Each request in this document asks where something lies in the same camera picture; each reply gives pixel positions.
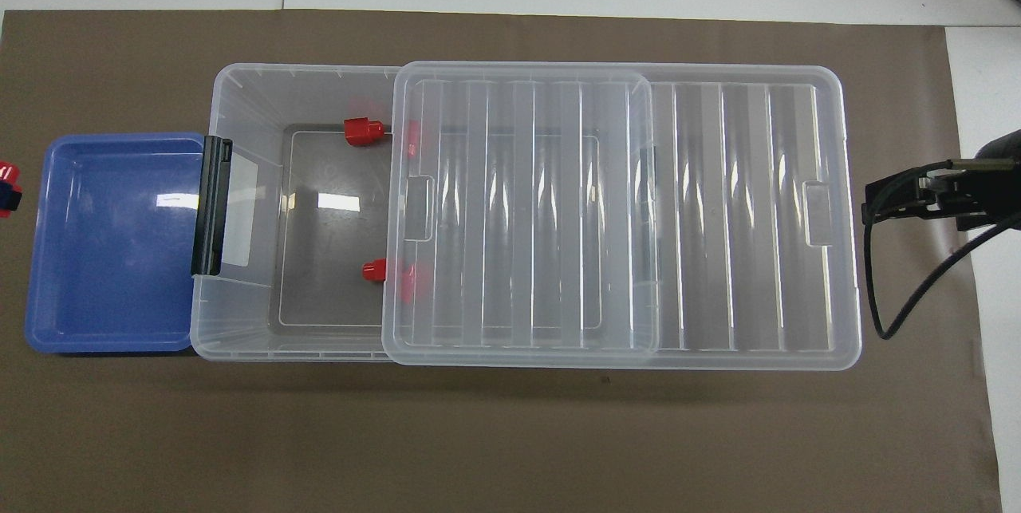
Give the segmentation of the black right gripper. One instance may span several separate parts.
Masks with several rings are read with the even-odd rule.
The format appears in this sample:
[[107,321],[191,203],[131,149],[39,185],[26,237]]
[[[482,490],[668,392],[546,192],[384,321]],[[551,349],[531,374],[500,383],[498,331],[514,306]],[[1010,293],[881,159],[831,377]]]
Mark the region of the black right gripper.
[[[907,170],[865,185],[864,223],[927,211],[932,204],[926,186],[930,172]],[[930,179],[929,186],[940,215],[951,216],[959,231],[995,225],[1020,209],[1017,158],[958,160],[952,172]]]

